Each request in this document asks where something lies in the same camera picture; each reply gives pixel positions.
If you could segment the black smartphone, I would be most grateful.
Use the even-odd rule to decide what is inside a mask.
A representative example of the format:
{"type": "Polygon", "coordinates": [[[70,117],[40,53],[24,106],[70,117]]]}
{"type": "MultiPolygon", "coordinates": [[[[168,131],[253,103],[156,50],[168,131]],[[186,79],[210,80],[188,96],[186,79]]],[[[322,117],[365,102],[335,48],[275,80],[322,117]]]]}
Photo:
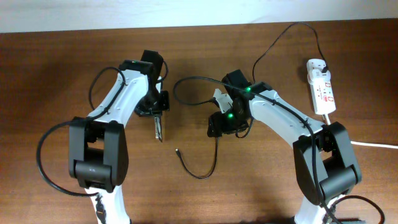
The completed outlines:
{"type": "Polygon", "coordinates": [[[155,138],[160,142],[162,142],[163,137],[162,137],[161,115],[158,114],[154,116],[154,121],[155,121],[155,138]]]}

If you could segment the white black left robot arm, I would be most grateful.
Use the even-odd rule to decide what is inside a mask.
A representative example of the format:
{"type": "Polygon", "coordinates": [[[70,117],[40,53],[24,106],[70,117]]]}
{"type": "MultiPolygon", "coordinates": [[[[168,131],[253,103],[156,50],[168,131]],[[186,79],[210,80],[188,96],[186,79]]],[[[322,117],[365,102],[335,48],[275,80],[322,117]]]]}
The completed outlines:
{"type": "Polygon", "coordinates": [[[69,127],[69,174],[89,195],[98,223],[130,223],[122,184],[129,156],[125,127],[132,114],[155,120],[155,137],[162,140],[161,116],[169,110],[161,70],[167,64],[156,51],[140,60],[125,60],[118,78],[88,121],[74,118],[69,127]]]}

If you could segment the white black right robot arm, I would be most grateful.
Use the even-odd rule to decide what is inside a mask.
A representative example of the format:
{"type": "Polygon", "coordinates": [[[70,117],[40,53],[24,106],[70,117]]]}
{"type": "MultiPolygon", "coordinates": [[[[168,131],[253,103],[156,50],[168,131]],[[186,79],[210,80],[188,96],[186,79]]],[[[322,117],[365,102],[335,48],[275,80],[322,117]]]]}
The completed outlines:
{"type": "Polygon", "coordinates": [[[209,118],[208,136],[247,131],[260,121],[292,149],[298,186],[304,198],[294,223],[339,223],[336,204],[361,182],[362,173],[346,128],[324,124],[285,102],[264,82],[252,84],[240,70],[221,81],[226,93],[215,90],[220,109],[209,118]]]}

